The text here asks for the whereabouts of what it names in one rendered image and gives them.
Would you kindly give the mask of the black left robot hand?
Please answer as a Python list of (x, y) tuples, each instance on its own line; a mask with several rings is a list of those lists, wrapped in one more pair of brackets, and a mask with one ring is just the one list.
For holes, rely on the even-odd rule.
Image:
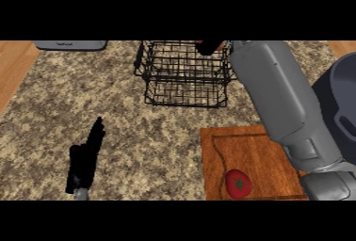
[(67, 175), (66, 193), (73, 194), (80, 188), (92, 187), (98, 155), (107, 131), (102, 118), (94, 123), (86, 143), (70, 147), (70, 170)]

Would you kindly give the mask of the pale grey appliance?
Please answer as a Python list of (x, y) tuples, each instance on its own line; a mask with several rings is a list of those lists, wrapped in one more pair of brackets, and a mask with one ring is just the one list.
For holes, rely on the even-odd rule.
[(107, 40), (34, 40), (34, 45), (46, 51), (101, 51)]

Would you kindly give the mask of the red tomato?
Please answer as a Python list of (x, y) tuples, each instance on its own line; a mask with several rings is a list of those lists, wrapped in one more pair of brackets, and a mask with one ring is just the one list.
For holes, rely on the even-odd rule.
[(235, 200), (243, 199), (252, 192), (250, 177), (240, 169), (227, 173), (227, 192)]

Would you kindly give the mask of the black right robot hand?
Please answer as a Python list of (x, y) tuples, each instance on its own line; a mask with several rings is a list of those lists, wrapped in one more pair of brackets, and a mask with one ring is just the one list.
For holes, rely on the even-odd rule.
[(203, 56), (212, 56), (216, 52), (229, 50), (231, 42), (228, 40), (197, 40), (195, 48)]

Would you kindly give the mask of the brown wooden cutting board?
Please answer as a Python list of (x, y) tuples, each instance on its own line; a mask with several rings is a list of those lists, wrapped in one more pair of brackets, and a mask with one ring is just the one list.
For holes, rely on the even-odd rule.
[(281, 146), (262, 125), (201, 129), (206, 198), (232, 201), (227, 174), (241, 170), (250, 177), (252, 192), (244, 201), (306, 201), (297, 171)]

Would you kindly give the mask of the dark blue-grey appliance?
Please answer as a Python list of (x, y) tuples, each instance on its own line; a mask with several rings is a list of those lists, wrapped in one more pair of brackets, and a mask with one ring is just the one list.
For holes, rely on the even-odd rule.
[(345, 160), (356, 165), (356, 52), (334, 62), (312, 88)]

